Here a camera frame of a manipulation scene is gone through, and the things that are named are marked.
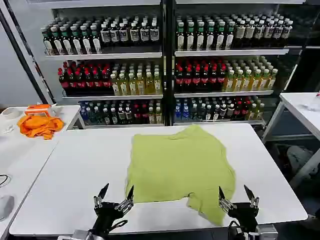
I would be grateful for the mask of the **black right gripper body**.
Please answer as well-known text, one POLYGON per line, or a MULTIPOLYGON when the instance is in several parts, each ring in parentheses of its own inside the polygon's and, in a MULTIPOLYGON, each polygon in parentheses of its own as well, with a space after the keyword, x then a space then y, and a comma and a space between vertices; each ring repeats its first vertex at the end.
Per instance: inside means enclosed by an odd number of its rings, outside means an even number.
POLYGON ((255 232, 258 225, 256 216, 259 208, 249 202, 233 203, 227 210, 229 217, 238 221, 243 232, 255 232))

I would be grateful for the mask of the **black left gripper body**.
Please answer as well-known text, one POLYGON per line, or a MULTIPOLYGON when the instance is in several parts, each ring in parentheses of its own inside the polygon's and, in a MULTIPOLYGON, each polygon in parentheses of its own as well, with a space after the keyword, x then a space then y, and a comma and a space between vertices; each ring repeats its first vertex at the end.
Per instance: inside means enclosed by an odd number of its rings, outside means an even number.
POLYGON ((115 220, 122 219, 124 214, 116 209, 119 203, 102 202, 102 207, 95 208, 97 219, 92 227, 93 232, 110 232, 115 220))

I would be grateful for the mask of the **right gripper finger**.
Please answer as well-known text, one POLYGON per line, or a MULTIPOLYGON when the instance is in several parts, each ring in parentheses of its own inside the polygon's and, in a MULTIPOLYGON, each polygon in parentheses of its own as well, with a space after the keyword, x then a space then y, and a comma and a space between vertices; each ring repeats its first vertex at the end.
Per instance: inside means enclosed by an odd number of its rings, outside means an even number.
POLYGON ((229 210, 235 210, 237 208, 235 204, 230 202, 225 197, 224 192, 220 186, 218 187, 218 204, 224 212, 229 212, 229 210))
POLYGON ((250 207, 251 208, 258 208, 260 198, 255 197, 254 193, 246 185, 244 185, 244 190, 245 190, 246 195, 250 201, 250 207))

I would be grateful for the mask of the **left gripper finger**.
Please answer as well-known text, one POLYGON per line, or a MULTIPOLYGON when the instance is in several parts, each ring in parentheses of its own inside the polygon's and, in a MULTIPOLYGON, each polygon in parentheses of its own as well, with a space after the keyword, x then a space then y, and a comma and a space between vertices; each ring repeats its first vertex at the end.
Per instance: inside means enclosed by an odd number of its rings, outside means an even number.
POLYGON ((95 195, 93 197, 93 200, 94 200, 94 207, 95 208, 101 208, 103 206, 102 202, 103 202, 103 199, 107 193, 107 190, 108 190, 108 187, 109 187, 109 183, 107 183, 98 193, 98 195, 95 195))
POLYGON ((132 185, 125 200, 123 200, 116 209, 121 213, 128 213, 134 206, 134 186, 132 185))

